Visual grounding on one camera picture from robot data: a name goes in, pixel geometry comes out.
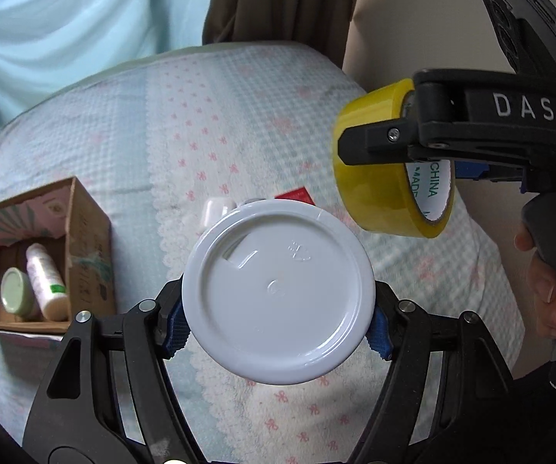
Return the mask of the person's right hand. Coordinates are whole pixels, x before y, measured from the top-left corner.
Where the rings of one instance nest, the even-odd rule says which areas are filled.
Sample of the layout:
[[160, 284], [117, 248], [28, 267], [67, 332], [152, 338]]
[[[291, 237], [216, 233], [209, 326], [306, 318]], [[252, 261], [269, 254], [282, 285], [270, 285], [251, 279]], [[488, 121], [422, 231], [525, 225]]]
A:
[[534, 297], [538, 334], [556, 339], [556, 272], [538, 254], [533, 254], [527, 269], [527, 286]]

